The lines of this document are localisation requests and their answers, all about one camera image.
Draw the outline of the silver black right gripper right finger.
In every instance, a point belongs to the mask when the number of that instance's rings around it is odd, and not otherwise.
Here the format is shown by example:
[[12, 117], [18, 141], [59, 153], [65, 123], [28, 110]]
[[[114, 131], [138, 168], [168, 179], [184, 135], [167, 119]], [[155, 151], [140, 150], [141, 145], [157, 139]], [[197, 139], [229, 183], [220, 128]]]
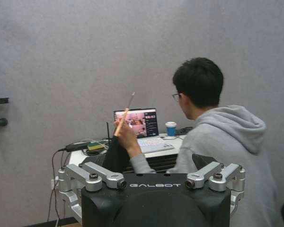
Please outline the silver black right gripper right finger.
[[200, 189], [208, 182], [209, 188], [215, 192], [223, 192], [229, 189], [231, 191], [230, 214], [234, 214], [239, 201], [244, 198], [245, 169], [238, 164], [225, 166], [213, 157], [193, 154], [192, 159], [197, 171], [187, 174], [186, 187], [188, 189]]

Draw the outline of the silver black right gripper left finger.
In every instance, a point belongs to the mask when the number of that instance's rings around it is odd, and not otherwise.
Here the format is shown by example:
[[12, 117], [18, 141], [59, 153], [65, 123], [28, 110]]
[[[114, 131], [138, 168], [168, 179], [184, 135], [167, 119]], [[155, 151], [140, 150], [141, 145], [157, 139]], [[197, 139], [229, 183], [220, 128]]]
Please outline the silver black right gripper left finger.
[[123, 190], [127, 186], [122, 173], [112, 172], [93, 162], [80, 166], [68, 164], [58, 171], [58, 191], [78, 222], [82, 222], [78, 190], [85, 188], [88, 192], [98, 192], [103, 183], [108, 188], [117, 190]]

